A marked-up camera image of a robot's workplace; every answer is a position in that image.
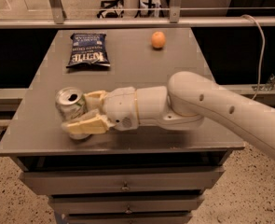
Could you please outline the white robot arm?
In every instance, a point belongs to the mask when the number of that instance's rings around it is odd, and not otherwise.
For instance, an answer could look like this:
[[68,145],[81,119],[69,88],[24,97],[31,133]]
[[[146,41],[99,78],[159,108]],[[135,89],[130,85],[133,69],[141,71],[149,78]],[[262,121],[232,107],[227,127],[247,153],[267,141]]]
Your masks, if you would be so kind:
[[83,102],[62,129],[82,139],[91,134],[158,126],[190,130],[211,119],[275,160],[275,108],[230,91],[192,72],[172,75],[166,86],[94,91],[77,97]]

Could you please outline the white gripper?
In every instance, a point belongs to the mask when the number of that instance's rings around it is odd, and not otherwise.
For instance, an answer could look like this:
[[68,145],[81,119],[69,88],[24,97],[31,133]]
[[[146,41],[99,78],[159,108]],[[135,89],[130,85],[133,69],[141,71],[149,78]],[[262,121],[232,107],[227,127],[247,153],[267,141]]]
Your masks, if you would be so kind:
[[119,131],[135,130],[139,126],[136,111],[136,89],[118,88],[84,94],[88,113],[65,121],[62,129],[69,134],[102,134],[114,127]]

